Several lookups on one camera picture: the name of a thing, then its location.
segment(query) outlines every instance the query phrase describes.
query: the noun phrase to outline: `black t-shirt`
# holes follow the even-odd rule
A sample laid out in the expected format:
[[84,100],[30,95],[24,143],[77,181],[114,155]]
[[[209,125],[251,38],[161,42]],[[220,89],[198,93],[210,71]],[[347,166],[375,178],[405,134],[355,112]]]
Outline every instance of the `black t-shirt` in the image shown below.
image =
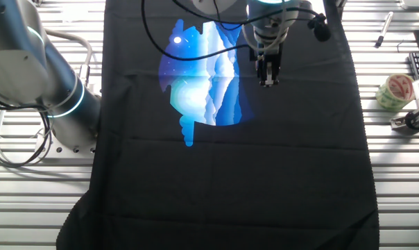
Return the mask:
[[[325,0],[331,39],[296,21],[270,88],[248,49],[163,56],[140,2],[107,0],[91,186],[58,249],[378,249],[359,91],[334,1]],[[244,8],[222,17],[243,19]],[[172,1],[149,0],[146,16],[176,56],[245,43],[239,29]]]

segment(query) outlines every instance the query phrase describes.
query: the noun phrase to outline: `black cable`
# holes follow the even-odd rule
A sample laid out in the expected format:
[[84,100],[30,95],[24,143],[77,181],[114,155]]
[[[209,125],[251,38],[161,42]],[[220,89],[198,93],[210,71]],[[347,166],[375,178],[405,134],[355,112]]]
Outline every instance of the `black cable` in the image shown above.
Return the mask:
[[33,160],[35,160],[43,152],[48,138],[51,138],[51,133],[50,133],[51,123],[49,121],[49,118],[45,114],[47,109],[46,107],[40,104],[22,105],[22,106],[15,107],[15,106],[11,106],[9,104],[6,104],[0,101],[0,105],[2,105],[0,106],[0,110],[20,110],[20,109],[34,108],[39,112],[40,117],[42,118],[43,125],[44,125],[44,134],[45,134],[43,143],[27,161],[20,162],[20,163],[12,163],[0,157],[0,165],[4,167],[18,168],[18,167],[25,166],[31,163]]
[[43,121],[43,125],[44,125],[44,132],[46,134],[46,136],[44,137],[43,143],[40,145],[40,147],[25,162],[12,163],[12,162],[8,162],[7,160],[4,160],[3,158],[0,157],[0,165],[2,165],[4,167],[9,167],[9,168],[18,168],[18,167],[26,166],[27,164],[29,164],[33,160],[35,160],[43,152],[43,150],[46,146],[46,142],[47,142],[48,138],[50,137],[49,130],[51,129],[51,125],[50,125],[49,118],[44,114],[44,112],[39,112],[39,114],[42,117],[42,121]]
[[396,45],[396,49],[397,49],[397,52],[398,52],[398,53],[400,53],[400,52],[399,52],[399,45],[401,45],[403,42],[404,42],[404,39],[402,39],[402,42],[400,42],[400,43],[398,43],[398,44]]
[[[172,0],[172,2],[175,5],[177,5],[178,7],[182,8],[183,10],[185,10],[188,13],[191,13],[191,14],[197,16],[197,17],[206,19],[208,21],[219,22],[219,23],[224,23],[224,24],[240,24],[240,25],[245,25],[245,24],[249,24],[249,23],[252,23],[252,22],[256,22],[257,20],[261,20],[263,18],[270,17],[272,15],[276,15],[276,14],[282,13],[282,10],[276,10],[276,11],[270,12],[268,14],[262,15],[260,17],[255,17],[255,18],[247,19],[247,20],[240,21],[240,22],[222,21],[222,20],[217,20],[217,19],[214,19],[214,18],[211,18],[211,17],[206,17],[204,15],[198,14],[198,13],[190,10],[188,7],[184,6],[183,4],[181,4],[178,0]],[[287,8],[287,11],[300,11],[300,12],[306,12],[306,13],[313,14],[316,17],[319,16],[319,14],[316,11],[309,10],[309,9],[304,9],[304,8],[298,8],[298,7]]]
[[217,13],[217,19],[218,19],[218,23],[220,23],[221,24],[221,26],[222,26],[222,28],[224,28],[225,30],[227,30],[227,31],[233,31],[233,30],[235,30],[235,29],[237,29],[237,28],[240,28],[243,24],[239,24],[239,25],[237,25],[236,27],[234,27],[234,28],[226,28],[224,25],[223,25],[223,23],[222,23],[222,21],[221,21],[221,14],[220,14],[220,12],[219,12],[219,7],[217,6],[217,2],[216,2],[216,0],[212,0],[213,2],[214,2],[214,7],[216,7],[216,13]]
[[148,38],[151,41],[151,43],[154,45],[154,47],[158,51],[160,51],[162,54],[164,54],[165,56],[168,56],[169,58],[172,58],[172,59],[175,59],[175,60],[181,60],[181,61],[202,60],[202,59],[210,58],[212,56],[219,55],[221,53],[225,53],[227,51],[231,51],[233,49],[249,48],[249,46],[247,44],[243,44],[243,45],[238,45],[238,46],[230,47],[230,48],[227,48],[227,49],[223,49],[221,51],[217,51],[217,52],[208,54],[206,56],[199,56],[199,57],[196,57],[196,58],[180,58],[180,57],[173,56],[170,53],[166,52],[155,42],[153,36],[151,35],[151,32],[149,31],[148,24],[146,23],[145,0],[142,0],[142,22],[143,22],[143,26],[145,28],[146,34],[148,35]]

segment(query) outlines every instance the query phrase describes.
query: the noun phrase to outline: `glowing blue ring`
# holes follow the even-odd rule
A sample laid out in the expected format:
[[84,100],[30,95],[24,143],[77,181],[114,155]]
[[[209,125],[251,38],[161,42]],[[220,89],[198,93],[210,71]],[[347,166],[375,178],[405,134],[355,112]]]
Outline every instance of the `glowing blue ring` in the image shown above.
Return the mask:
[[42,41],[42,44],[44,45],[43,37],[37,31],[35,31],[35,29],[33,29],[33,28],[31,28],[31,27],[28,26],[28,30],[32,34],[36,35],[38,37],[38,39],[40,39],[40,41]]
[[83,84],[82,85],[82,95],[80,96],[80,99],[78,100],[77,104],[72,107],[70,110],[68,110],[67,112],[62,113],[61,115],[48,115],[49,118],[59,118],[59,117],[64,117],[65,115],[69,115],[70,113],[72,113],[72,111],[74,111],[82,102],[83,97],[85,96],[85,86]]

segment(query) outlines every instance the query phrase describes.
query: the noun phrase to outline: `metal extrusion rail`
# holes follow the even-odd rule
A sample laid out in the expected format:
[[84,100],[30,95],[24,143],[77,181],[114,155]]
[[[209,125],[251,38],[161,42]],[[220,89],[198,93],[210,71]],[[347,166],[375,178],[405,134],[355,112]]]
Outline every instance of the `metal extrusion rail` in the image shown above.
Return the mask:
[[[320,0],[313,1],[316,6]],[[104,8],[105,0],[46,0],[39,8],[45,27],[91,42],[95,57],[90,83],[95,84],[95,92],[101,84]],[[389,11],[395,12],[393,21],[383,45],[375,49]],[[418,50],[413,30],[419,29],[419,12],[406,12],[394,0],[349,0],[343,26],[364,110],[380,211],[381,250],[419,250],[419,133],[400,135],[391,131],[388,122],[416,105],[410,103],[394,114],[382,110],[375,100],[377,87],[390,74],[410,72],[407,56]],[[84,48],[75,42],[52,40],[73,67],[81,66]],[[6,113],[1,148],[13,160],[27,158],[36,139],[26,138],[40,127],[40,118],[33,112]],[[88,189],[91,166],[91,162],[53,163],[28,171],[0,167],[0,250],[54,250],[68,212]]]

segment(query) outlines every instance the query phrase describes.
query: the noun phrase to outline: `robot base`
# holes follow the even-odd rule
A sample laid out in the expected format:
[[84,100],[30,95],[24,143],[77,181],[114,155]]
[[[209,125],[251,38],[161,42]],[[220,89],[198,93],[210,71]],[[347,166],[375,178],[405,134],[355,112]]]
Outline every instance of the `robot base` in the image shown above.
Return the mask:
[[[35,145],[35,149],[37,149],[41,143],[43,143],[43,135],[38,135],[37,144]],[[61,160],[75,160],[78,161],[85,161],[87,163],[91,163],[94,159],[96,152],[96,145],[91,144],[85,147],[66,147],[62,143],[60,143],[55,136],[52,136],[52,143],[51,148],[49,149],[44,162],[46,161],[61,161]]]

